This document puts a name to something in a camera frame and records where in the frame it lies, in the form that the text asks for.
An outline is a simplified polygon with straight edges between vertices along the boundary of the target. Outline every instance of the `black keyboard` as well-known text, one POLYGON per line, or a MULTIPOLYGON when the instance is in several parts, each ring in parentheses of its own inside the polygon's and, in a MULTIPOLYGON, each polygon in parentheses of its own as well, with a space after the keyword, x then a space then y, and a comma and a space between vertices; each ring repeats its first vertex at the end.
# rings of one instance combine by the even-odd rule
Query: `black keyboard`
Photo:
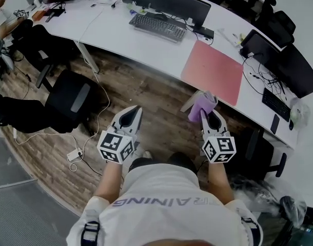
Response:
POLYGON ((289 122, 291 109, 268 89, 264 89, 262 103, 278 113, 282 118, 289 122))
POLYGON ((186 33, 185 28, 142 14, 136 14, 129 24, 176 42, 181 41, 186 33))

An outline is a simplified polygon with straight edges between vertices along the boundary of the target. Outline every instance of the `pink desk mat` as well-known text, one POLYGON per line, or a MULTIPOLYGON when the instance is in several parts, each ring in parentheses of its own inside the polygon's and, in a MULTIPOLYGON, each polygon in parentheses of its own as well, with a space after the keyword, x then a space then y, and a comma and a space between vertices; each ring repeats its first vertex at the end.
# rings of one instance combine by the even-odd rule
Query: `pink desk mat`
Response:
POLYGON ((196 41, 182 71, 188 84, 210 91, 235 106, 238 101, 243 66, 202 41, 196 41))

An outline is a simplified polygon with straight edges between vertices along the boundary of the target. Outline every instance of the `computer mouse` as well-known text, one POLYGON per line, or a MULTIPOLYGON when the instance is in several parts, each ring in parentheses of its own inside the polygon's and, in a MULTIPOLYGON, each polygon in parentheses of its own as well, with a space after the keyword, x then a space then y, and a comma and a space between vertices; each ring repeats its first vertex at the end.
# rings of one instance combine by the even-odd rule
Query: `computer mouse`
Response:
POLYGON ((294 129, 294 123, 292 122, 291 119, 290 119, 289 129, 290 130, 294 129))
POLYGON ((162 21, 168 21, 168 17, 165 16, 164 14, 155 14, 154 18, 162 20, 162 21))

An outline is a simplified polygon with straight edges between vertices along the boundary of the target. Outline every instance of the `power strip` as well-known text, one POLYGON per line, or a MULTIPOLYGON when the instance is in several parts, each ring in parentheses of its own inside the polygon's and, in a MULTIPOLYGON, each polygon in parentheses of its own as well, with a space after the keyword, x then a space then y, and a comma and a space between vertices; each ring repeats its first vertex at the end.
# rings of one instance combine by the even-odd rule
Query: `power strip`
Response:
POLYGON ((83 150, 81 148, 76 148, 74 151, 68 154, 68 161, 71 162, 75 160, 76 158, 82 156, 82 154, 83 154, 83 150))

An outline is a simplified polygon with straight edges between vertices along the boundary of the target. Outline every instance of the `phone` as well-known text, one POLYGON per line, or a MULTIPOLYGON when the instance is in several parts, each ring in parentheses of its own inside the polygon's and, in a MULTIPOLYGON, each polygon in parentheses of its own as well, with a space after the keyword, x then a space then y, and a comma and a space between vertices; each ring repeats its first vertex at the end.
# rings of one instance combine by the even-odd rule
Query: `phone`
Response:
POLYGON ((270 130, 273 132, 273 134, 276 133, 276 130, 278 129, 278 125, 280 122, 280 118, 277 114, 274 115, 273 123, 271 124, 270 130))

